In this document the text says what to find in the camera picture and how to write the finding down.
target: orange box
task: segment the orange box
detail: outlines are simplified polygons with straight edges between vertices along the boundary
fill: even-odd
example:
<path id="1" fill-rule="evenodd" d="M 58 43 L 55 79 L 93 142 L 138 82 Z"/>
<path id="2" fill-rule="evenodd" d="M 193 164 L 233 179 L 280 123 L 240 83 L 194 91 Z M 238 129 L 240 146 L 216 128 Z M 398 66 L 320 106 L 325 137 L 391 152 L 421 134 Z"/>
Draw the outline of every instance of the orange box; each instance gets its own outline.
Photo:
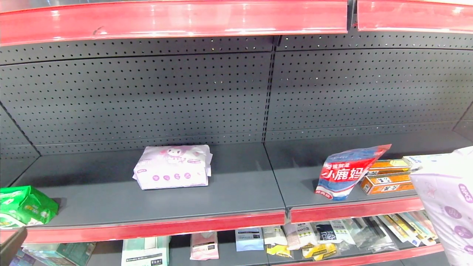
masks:
<path id="1" fill-rule="evenodd" d="M 365 176 L 361 180 L 361 188 L 366 194 L 380 194 L 394 191 L 412 190 L 411 172 Z"/>
<path id="2" fill-rule="evenodd" d="M 408 172 L 411 165 L 403 159 L 377 160 L 368 170 L 367 176 Z"/>

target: green package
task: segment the green package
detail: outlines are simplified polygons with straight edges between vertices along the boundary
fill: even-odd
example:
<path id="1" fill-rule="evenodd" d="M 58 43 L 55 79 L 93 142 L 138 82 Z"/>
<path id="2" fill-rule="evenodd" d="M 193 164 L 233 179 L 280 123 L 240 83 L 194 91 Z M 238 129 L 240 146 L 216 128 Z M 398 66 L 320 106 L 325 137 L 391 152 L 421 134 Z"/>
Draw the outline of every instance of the green package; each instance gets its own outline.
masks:
<path id="1" fill-rule="evenodd" d="M 32 186 L 0 188 L 0 228 L 46 224 L 59 205 Z"/>

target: pink tissue pack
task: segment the pink tissue pack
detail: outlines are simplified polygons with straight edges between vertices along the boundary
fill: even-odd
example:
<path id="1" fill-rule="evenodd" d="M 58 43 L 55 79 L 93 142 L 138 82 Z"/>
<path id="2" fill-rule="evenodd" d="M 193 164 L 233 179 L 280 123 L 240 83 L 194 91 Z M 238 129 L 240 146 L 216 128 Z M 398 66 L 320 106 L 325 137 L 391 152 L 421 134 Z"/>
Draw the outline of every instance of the pink tissue pack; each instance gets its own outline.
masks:
<path id="1" fill-rule="evenodd" d="M 191 235 L 191 260 L 219 258 L 217 232 L 204 232 Z"/>
<path id="2" fill-rule="evenodd" d="M 473 265 L 473 147 L 420 159 L 415 190 L 452 266 Z"/>
<path id="3" fill-rule="evenodd" d="M 143 190 L 207 186 L 211 160 L 208 145 L 146 147 L 133 179 Z"/>

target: red and blue package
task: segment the red and blue package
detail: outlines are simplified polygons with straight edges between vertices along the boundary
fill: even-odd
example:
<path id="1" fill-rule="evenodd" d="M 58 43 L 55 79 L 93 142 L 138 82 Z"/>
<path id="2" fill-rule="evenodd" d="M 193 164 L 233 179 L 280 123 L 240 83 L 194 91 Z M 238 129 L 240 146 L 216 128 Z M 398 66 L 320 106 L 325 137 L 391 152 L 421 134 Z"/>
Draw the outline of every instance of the red and blue package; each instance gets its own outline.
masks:
<path id="1" fill-rule="evenodd" d="M 316 194 L 335 201 L 344 200 L 391 144 L 354 149 L 330 155 L 320 173 Z"/>

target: red shelf edge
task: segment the red shelf edge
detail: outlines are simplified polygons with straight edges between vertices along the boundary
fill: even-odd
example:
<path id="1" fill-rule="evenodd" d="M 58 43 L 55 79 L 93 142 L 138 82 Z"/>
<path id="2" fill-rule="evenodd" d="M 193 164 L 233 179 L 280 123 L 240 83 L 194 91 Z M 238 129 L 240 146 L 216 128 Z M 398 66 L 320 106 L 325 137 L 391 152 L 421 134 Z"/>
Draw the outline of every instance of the red shelf edge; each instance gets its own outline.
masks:
<path id="1" fill-rule="evenodd" d="M 149 223 L 101 225 L 96 227 L 30 227 L 25 243 L 73 243 L 169 236 L 204 231 L 225 231 L 245 227 L 283 225 L 284 210 L 262 213 L 213 216 L 196 219 L 176 219 Z M 15 230 L 0 230 L 0 242 Z"/>
<path id="2" fill-rule="evenodd" d="M 420 199 L 417 196 L 410 196 L 384 201 L 371 200 L 313 207 L 295 207 L 290 210 L 290 219 L 291 223 L 320 222 L 335 219 L 419 211 L 423 209 L 424 205 Z"/>
<path id="3" fill-rule="evenodd" d="M 358 30 L 471 34 L 473 5 L 445 0 L 358 0 Z"/>
<path id="4" fill-rule="evenodd" d="M 116 38 L 347 33 L 347 2 L 92 3 L 0 12 L 0 31 L 2 46 Z"/>
<path id="5" fill-rule="evenodd" d="M 372 263 L 381 263 L 392 260 L 407 259 L 411 257 L 419 257 L 432 253 L 443 251 L 441 244 L 433 246 L 426 246 L 420 248 L 409 248 L 399 251 L 389 251 L 370 255 L 363 255 L 357 257 L 344 257 L 328 259 L 323 261 L 309 261 L 309 262 L 297 262 L 290 264 L 281 264 L 281 266 L 360 266 Z"/>

